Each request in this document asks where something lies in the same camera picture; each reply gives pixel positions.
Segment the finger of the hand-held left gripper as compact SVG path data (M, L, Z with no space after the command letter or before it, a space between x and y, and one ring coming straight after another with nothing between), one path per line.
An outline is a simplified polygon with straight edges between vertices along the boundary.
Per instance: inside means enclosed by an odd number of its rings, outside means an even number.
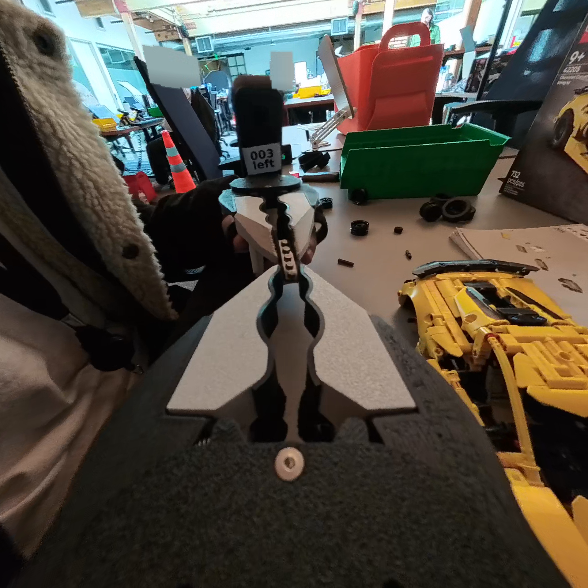
M276 259L273 227L267 220L267 213L262 210L265 205L263 199L257 196L235 196L234 202L234 220L239 236L246 240L250 250L266 259Z
M304 193L285 195L286 239L299 262L311 263L316 250L315 210Z

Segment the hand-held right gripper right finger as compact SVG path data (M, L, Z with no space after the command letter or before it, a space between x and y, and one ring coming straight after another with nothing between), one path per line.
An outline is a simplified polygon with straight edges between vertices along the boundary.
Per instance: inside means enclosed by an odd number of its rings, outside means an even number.
M309 374L319 386L319 413L330 422L409 413L412 394L369 313L312 269L300 269L305 327L317 333L308 352Z

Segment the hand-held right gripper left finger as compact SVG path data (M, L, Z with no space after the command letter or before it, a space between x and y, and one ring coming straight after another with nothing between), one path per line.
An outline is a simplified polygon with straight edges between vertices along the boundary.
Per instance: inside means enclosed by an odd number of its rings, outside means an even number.
M267 337L259 326L261 311L274 294L274 266L216 310L166 405L175 416L257 418L254 389L270 374Z

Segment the small yellow black brick assembly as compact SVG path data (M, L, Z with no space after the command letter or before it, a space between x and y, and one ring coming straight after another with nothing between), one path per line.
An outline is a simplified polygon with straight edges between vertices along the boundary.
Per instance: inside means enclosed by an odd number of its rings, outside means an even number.
M277 239L276 251L284 281L297 283L300 274L299 261L292 243L288 239Z

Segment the person's left hand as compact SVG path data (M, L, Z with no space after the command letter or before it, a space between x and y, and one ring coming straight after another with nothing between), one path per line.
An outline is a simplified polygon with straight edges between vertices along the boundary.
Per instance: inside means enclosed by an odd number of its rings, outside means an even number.
M231 215L226 215L222 220L222 229L224 235L232 247L235 254L248 254L249 244L238 234L235 218Z

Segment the dark blue board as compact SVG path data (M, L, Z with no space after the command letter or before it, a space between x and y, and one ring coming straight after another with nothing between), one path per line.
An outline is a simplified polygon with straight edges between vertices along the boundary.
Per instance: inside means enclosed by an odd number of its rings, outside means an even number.
M151 84L146 63L137 56L134 62L151 99L171 127L173 141L188 170L201 181L222 178L219 153L183 90Z

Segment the orange traffic cone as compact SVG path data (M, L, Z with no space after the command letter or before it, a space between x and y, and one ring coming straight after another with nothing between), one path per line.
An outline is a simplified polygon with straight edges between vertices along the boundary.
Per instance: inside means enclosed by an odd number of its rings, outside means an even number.
M177 194L185 194L196 188L196 184L187 169L180 153L167 130L161 132L166 150L166 158L171 170L174 190Z

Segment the green plastic bin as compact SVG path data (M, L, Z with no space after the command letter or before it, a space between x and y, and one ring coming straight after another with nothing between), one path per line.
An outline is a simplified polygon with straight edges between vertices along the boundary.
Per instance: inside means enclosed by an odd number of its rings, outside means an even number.
M346 134L340 186L370 200L477 196L510 137L472 123Z

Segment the red tote bag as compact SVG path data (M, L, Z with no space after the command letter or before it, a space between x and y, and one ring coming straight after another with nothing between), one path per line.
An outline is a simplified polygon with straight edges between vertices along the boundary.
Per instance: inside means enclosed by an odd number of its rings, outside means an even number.
M421 22L392 26L378 45L338 59L353 118L340 133L428 126L435 101L443 46L432 44Z

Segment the yellow toy brick car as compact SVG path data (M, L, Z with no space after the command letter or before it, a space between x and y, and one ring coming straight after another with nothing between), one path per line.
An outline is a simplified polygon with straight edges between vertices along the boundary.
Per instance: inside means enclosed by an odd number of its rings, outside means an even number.
M587 327L534 266L442 261L398 291L416 350L485 429L515 499L572 587L587 587Z

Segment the instruction booklet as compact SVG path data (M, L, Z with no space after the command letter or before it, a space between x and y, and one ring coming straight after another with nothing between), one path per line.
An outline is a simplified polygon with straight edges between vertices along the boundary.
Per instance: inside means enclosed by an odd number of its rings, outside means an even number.
M535 266L531 279L571 314L587 307L587 226L456 229L450 235L470 259Z

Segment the dark toy car box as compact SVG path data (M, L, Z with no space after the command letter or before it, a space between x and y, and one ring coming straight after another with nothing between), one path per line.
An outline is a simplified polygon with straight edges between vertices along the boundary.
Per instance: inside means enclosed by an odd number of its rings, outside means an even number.
M587 224L587 15L541 103L501 193Z

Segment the black office chair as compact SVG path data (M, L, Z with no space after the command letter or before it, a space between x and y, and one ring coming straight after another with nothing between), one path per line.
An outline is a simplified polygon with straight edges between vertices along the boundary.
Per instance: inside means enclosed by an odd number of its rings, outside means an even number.
M587 15L587 1L547 1L484 100L544 101Z

